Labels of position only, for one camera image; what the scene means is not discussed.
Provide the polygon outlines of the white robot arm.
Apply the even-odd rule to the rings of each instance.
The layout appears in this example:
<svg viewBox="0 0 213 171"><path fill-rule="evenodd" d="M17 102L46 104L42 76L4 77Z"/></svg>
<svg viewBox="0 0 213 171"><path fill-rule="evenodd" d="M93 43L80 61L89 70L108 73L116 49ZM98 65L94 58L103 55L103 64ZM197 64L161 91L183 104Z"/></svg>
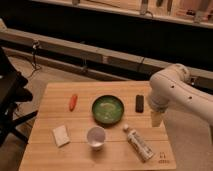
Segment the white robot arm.
<svg viewBox="0 0 213 171"><path fill-rule="evenodd" d="M183 105L196 116L213 126L213 95L187 84L189 70L182 64L173 64L153 74L149 80L151 92L147 97L152 109L152 126L158 127L170 101Z"/></svg>

